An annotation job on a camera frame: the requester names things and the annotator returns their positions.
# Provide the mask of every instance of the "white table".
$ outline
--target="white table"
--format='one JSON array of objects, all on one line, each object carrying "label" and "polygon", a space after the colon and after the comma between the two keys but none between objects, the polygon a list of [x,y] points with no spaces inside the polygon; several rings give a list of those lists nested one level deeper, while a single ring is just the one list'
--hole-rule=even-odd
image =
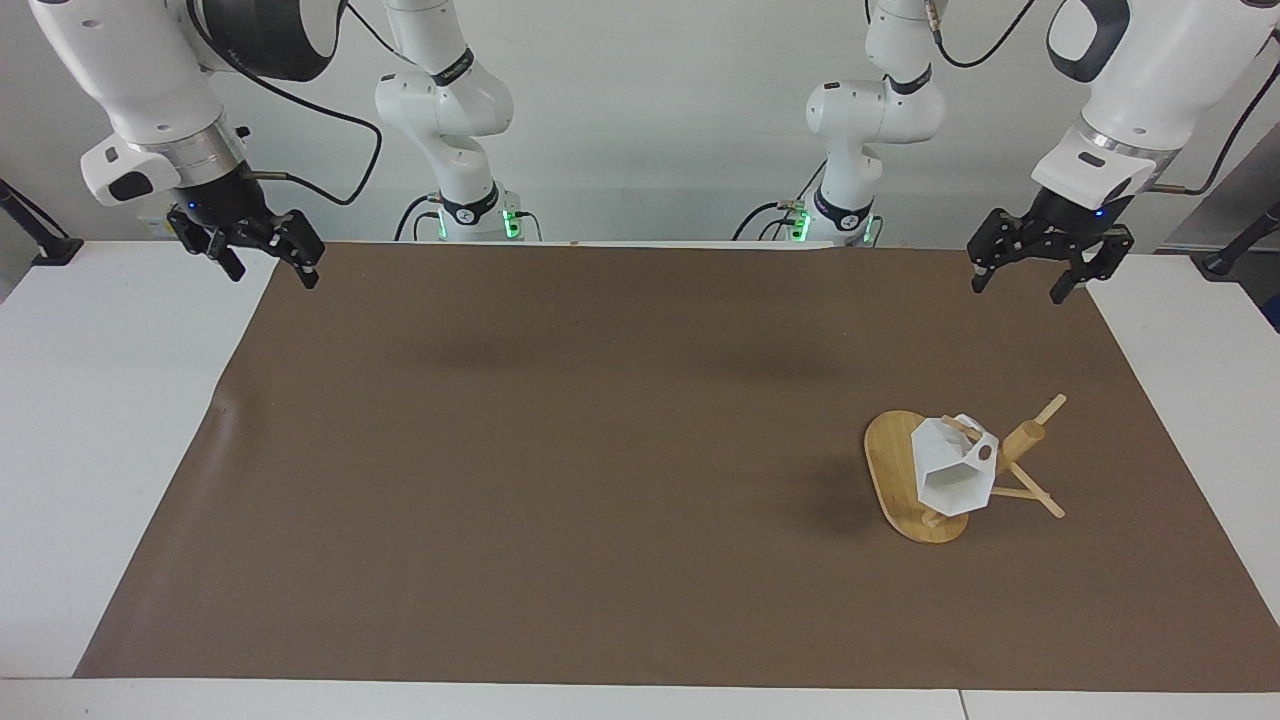
[{"label": "white table", "polygon": [[[0,717],[1280,717],[1280,693],[65,679],[266,286],[271,261],[244,261],[232,284],[175,243],[88,243],[0,305]],[[1089,292],[1280,618],[1280,337],[1184,258]]]}]

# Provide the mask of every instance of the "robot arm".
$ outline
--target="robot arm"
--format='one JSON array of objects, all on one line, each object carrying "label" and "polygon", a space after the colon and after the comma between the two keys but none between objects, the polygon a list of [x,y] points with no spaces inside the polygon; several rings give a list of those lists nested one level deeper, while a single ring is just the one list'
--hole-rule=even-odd
[{"label": "robot arm", "polygon": [[974,291],[1024,258],[1070,263],[1050,291],[1055,302],[1089,279],[1110,278],[1133,245],[1116,219],[1156,183],[1277,22],[1280,0],[1062,3],[1048,32],[1050,58],[1089,86],[1089,101],[1032,173],[1042,190],[1030,210],[1015,218],[996,209],[969,241]]},{"label": "robot arm", "polygon": [[247,131],[230,128],[205,77],[229,68],[193,22],[262,77],[311,79],[333,56],[344,1],[28,0],[115,131],[81,158],[93,196],[118,205],[172,191],[169,222],[189,252],[238,281],[244,266],[232,246],[257,249],[314,287],[324,243],[301,211],[268,209],[244,160]]},{"label": "robot arm", "polygon": [[518,197],[493,179],[474,137],[511,126],[507,86],[476,60],[458,26],[453,0],[384,0],[401,53],[420,69],[378,83],[378,113],[426,155],[444,209],[442,234],[465,240],[520,237]]},{"label": "robot arm", "polygon": [[868,143],[906,145],[937,135],[946,100],[932,82],[933,54],[924,0],[878,0],[867,31],[867,56],[884,77],[828,82],[813,91],[809,129],[827,147],[827,170],[804,199],[809,237],[841,245],[864,237],[883,172]]}]

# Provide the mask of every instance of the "brown tablecloth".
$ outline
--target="brown tablecloth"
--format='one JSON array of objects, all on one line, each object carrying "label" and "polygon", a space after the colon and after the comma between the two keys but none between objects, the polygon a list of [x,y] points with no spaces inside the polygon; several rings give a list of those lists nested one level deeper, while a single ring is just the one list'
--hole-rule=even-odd
[{"label": "brown tablecloth", "polygon": [[[276,272],[77,676],[1280,691],[1275,620],[1057,265],[983,296],[927,251],[321,269]],[[1057,392],[1023,465],[1065,520],[888,527],[872,418],[1004,433]]]}]

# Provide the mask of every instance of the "black cable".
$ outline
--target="black cable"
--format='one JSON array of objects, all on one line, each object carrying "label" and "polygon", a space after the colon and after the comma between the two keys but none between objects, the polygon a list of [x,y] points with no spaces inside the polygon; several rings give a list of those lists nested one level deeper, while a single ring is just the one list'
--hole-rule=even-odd
[{"label": "black cable", "polygon": [[543,224],[540,222],[538,222],[538,215],[535,215],[532,213],[527,213],[527,211],[521,211],[521,213],[516,213],[516,217],[517,218],[532,218],[534,219],[534,227],[538,228],[538,242],[543,241]]},{"label": "black cable", "polygon": [[[804,190],[800,191],[800,195],[796,195],[796,202],[800,202],[801,200],[804,200],[804,193],[809,192],[809,188],[813,187],[813,183],[818,179],[818,176],[820,176],[822,172],[826,170],[826,169],[827,169],[827,161],[823,160],[822,164],[818,165],[818,169],[813,172],[813,177],[809,178],[809,182],[806,182],[804,184]],[[791,210],[787,210],[787,214],[783,215],[782,219],[783,220],[790,220],[791,219]],[[773,237],[771,237],[769,240],[777,240],[778,238],[778,232],[781,232],[781,231],[782,231],[782,228],[774,228]]]},{"label": "black cable", "polygon": [[778,238],[778,232],[783,227],[790,225],[790,224],[791,224],[791,219],[790,218],[782,218],[781,220],[773,220],[772,223],[764,225],[764,229],[760,231],[759,237],[756,237],[755,240],[764,240],[764,233],[769,232],[769,228],[777,228],[777,229],[773,231],[773,240],[777,240]]},{"label": "black cable", "polygon": [[760,213],[768,213],[769,210],[780,210],[780,209],[781,208],[778,208],[777,202],[765,202],[764,205],[760,205],[755,210],[751,210],[751,213],[748,214],[746,218],[742,220],[742,224],[737,225],[737,229],[733,231],[733,240],[736,241],[739,237],[741,237],[742,231],[746,229],[746,225],[749,225],[751,220],[754,220],[755,218],[760,217]]},{"label": "black cable", "polygon": [[41,208],[40,205],[37,205],[33,200],[31,200],[26,195],[23,195],[17,187],[14,187],[14,186],[10,184],[9,186],[9,193],[13,195],[14,197],[17,197],[18,202],[22,202],[23,205],[26,205],[28,210],[31,210],[36,215],[40,215],[40,219],[45,220],[46,223],[49,223],[49,227],[51,227],[55,231],[58,231],[58,234],[63,236],[63,240],[70,240],[72,238],[72,236],[67,234],[67,231],[63,229],[63,225],[58,224],[58,220],[52,219],[49,215],[49,213],[45,211],[44,208]]},{"label": "black cable", "polygon": [[399,242],[399,236],[404,232],[404,225],[408,224],[408,217],[413,214],[413,210],[424,202],[430,202],[433,197],[435,197],[434,192],[415,197],[413,201],[408,204],[408,208],[404,209],[404,214],[401,215],[399,224],[396,225],[396,234],[392,237],[393,242]]},{"label": "black cable", "polygon": [[[1276,37],[1275,35],[1272,35],[1271,37],[1276,38],[1276,41],[1280,42],[1280,37]],[[1217,181],[1217,173],[1222,170],[1222,163],[1226,161],[1228,154],[1231,152],[1231,146],[1235,145],[1235,138],[1240,135],[1240,131],[1244,129],[1244,123],[1249,120],[1249,115],[1252,115],[1253,110],[1258,106],[1260,102],[1262,102],[1262,99],[1271,90],[1271,86],[1275,85],[1277,77],[1280,77],[1280,60],[1277,60],[1276,67],[1271,69],[1271,74],[1267,77],[1267,81],[1262,83],[1262,87],[1258,90],[1258,94],[1253,96],[1252,101],[1249,101],[1248,108],[1245,108],[1244,111],[1240,113],[1240,117],[1235,120],[1235,127],[1233,127],[1231,133],[1226,136],[1226,142],[1222,143],[1222,150],[1217,154],[1217,160],[1213,161],[1213,169],[1208,172],[1208,179],[1204,181],[1204,184],[1194,190],[1183,186],[1157,184],[1151,188],[1151,192],[1164,192],[1169,195],[1190,195],[1190,196],[1204,195],[1206,192],[1208,192],[1208,188],[1212,187],[1213,182]]]},{"label": "black cable", "polygon": [[374,133],[374,154],[372,154],[372,156],[369,158],[369,167],[365,168],[364,177],[360,178],[360,183],[356,186],[356,190],[353,190],[351,192],[349,197],[339,199],[339,197],[337,197],[337,196],[334,196],[334,195],[332,195],[329,192],[325,192],[325,191],[320,190],[314,183],[311,183],[308,181],[303,181],[302,178],[298,178],[297,176],[293,176],[293,174],[289,174],[289,173],[284,174],[284,179],[287,179],[289,182],[294,182],[297,184],[301,184],[302,187],[305,187],[305,188],[307,188],[307,190],[310,190],[310,191],[320,195],[321,197],[324,197],[325,200],[328,200],[328,201],[330,201],[330,202],[333,202],[335,205],[343,205],[343,206],[346,206],[346,205],[351,205],[352,202],[355,202],[356,199],[360,197],[360,193],[365,191],[365,186],[369,184],[369,178],[374,174],[374,168],[378,165],[378,158],[383,152],[383,131],[378,126],[375,126],[374,123],[371,123],[369,120],[365,120],[362,118],[357,118],[357,117],[353,117],[353,115],[347,115],[346,113],[339,113],[337,110],[330,110],[329,108],[324,108],[321,105],[316,105],[315,102],[312,102],[310,100],[303,100],[302,97],[298,97],[297,95],[293,95],[292,92],[288,92],[285,90],[280,90],[279,87],[275,87],[274,85],[264,81],[262,78],[257,77],[252,70],[250,70],[248,68],[246,68],[244,64],[241,63],[238,58],[236,58],[236,54],[234,54],[233,50],[228,50],[228,49],[220,47],[216,42],[214,42],[212,36],[209,35],[209,31],[205,28],[204,23],[200,22],[200,15],[196,12],[196,0],[187,0],[187,14],[191,17],[191,24],[196,28],[196,32],[200,35],[200,38],[204,40],[205,44],[209,45],[209,47],[212,49],[212,51],[218,54],[219,58],[221,58],[236,72],[238,72],[239,74],[242,74],[242,76],[247,77],[250,81],[252,81],[253,85],[261,87],[262,90],[266,90],[268,92],[270,92],[273,95],[283,97],[283,99],[285,99],[285,100],[288,100],[291,102],[294,102],[297,105],[302,105],[307,110],[311,110],[314,113],[320,113],[321,115],[325,115],[325,117],[329,117],[329,118],[334,118],[334,119],[338,119],[338,120],[344,120],[344,122],[348,122],[348,123],[352,123],[352,124],[356,124],[356,126],[361,126],[364,128],[370,129]]},{"label": "black cable", "polygon": [[369,24],[369,20],[365,19],[365,15],[360,14],[360,10],[357,10],[355,5],[352,5],[351,3],[347,3],[344,8],[346,8],[346,10],[348,13],[351,13],[352,15],[356,15],[356,19],[360,20],[360,24],[365,26],[365,29],[369,31],[369,35],[374,36],[374,40],[376,40],[379,45],[381,45],[383,47],[385,47],[388,53],[390,53],[392,55],[396,55],[397,58],[399,58],[401,60],[404,60],[406,63],[408,63],[411,65],[416,64],[416,63],[413,63],[413,60],[410,60],[404,55],[401,55],[399,50],[392,47],[392,45],[389,42],[387,42],[385,40],[383,40],[383,36],[379,35],[376,29],[374,29],[374,26]]},{"label": "black cable", "polygon": [[933,29],[933,44],[938,46],[938,53],[942,54],[942,59],[946,60],[947,63],[951,63],[952,65],[955,65],[957,68],[961,68],[961,69],[975,68],[975,67],[986,63],[987,60],[989,60],[991,56],[995,55],[997,50],[1000,50],[1000,47],[1005,44],[1005,41],[1009,40],[1009,36],[1012,35],[1015,29],[1018,29],[1018,26],[1023,22],[1023,18],[1027,17],[1027,13],[1030,12],[1032,5],[1034,5],[1034,4],[1036,4],[1036,0],[1027,0],[1027,4],[1023,5],[1023,9],[1018,13],[1018,17],[1015,17],[1014,22],[1009,24],[1009,28],[1005,29],[1005,33],[1000,36],[1000,40],[997,40],[996,44],[991,46],[991,50],[987,50],[977,60],[964,61],[964,60],[956,60],[955,58],[952,58],[951,54],[947,53],[946,46],[942,44],[942,28],[941,27],[932,28]]},{"label": "black cable", "polygon": [[439,220],[440,214],[430,211],[430,213],[422,213],[421,215],[413,218],[413,242],[417,242],[417,223],[420,223],[422,218],[435,218],[436,220]]}]

